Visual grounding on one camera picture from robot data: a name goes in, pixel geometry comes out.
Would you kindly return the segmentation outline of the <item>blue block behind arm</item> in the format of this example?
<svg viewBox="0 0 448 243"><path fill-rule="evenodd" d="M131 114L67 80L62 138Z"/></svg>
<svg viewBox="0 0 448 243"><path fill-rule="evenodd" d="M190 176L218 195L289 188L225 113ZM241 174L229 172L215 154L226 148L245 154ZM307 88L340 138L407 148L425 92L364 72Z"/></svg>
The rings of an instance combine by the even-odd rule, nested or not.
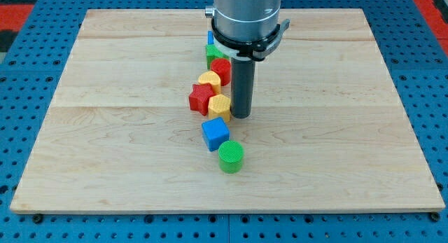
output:
<svg viewBox="0 0 448 243"><path fill-rule="evenodd" d="M207 32L207 44L212 45L214 44L214 36L212 31Z"/></svg>

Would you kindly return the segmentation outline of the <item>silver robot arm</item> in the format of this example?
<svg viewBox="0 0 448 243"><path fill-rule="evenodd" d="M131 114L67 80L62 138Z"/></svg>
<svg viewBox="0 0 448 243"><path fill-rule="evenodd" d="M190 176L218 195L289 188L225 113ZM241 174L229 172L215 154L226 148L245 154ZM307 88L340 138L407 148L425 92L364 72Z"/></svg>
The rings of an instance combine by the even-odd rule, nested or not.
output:
<svg viewBox="0 0 448 243"><path fill-rule="evenodd" d="M215 31L234 41L258 41L277 27L281 0L213 0L205 16Z"/></svg>

